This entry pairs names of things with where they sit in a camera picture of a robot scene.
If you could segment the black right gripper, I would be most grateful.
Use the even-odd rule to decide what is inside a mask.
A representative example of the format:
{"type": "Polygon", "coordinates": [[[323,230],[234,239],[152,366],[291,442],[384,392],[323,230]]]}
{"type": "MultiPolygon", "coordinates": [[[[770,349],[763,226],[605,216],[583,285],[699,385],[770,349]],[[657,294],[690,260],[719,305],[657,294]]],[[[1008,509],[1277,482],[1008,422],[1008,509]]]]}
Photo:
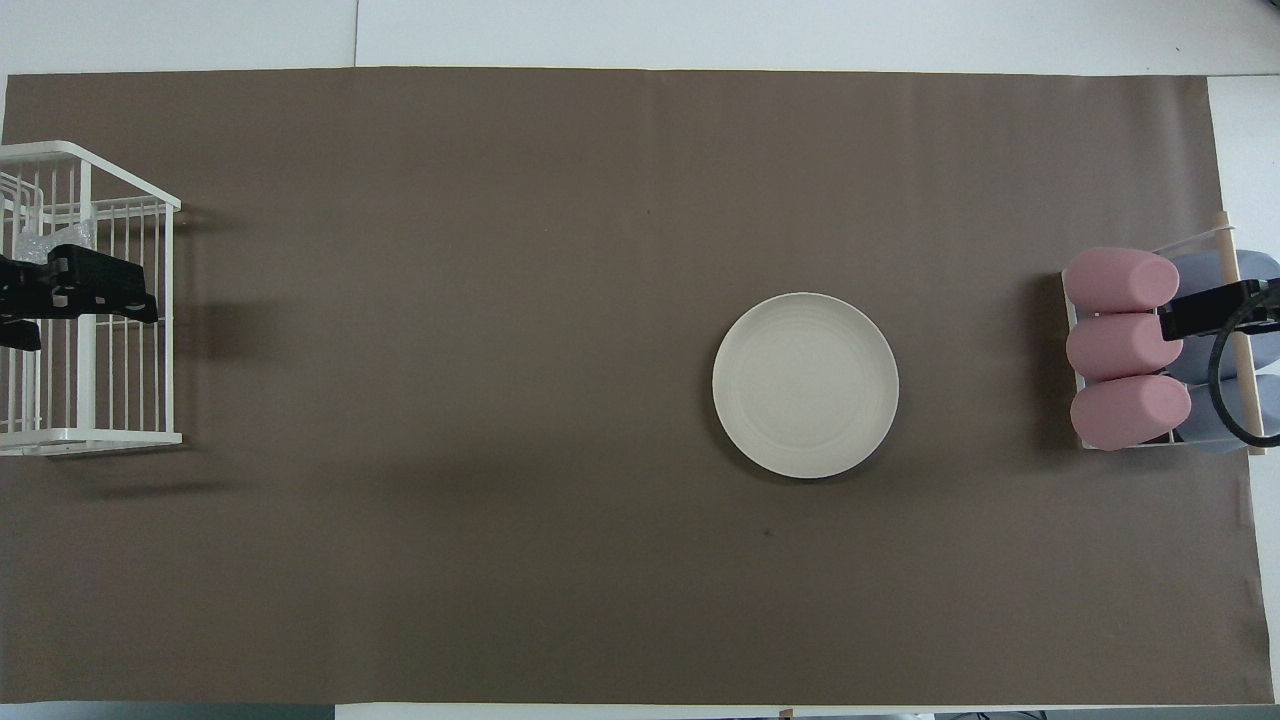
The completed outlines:
{"type": "Polygon", "coordinates": [[[1229,283],[1189,293],[1160,307],[1160,329],[1165,341],[1217,334],[1230,316],[1251,299],[1245,313],[1247,331],[1279,331],[1279,281],[1229,283]]]}

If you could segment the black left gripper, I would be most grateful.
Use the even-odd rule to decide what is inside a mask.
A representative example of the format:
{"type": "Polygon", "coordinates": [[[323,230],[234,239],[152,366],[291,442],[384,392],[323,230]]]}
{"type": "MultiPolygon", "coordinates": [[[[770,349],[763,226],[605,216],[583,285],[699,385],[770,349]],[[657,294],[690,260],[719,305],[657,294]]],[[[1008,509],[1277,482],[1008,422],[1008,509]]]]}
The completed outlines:
{"type": "Polygon", "coordinates": [[[159,319],[145,269],[77,245],[58,245],[46,264],[1,256],[0,345],[42,348],[38,319],[115,315],[142,323],[159,319]]]}

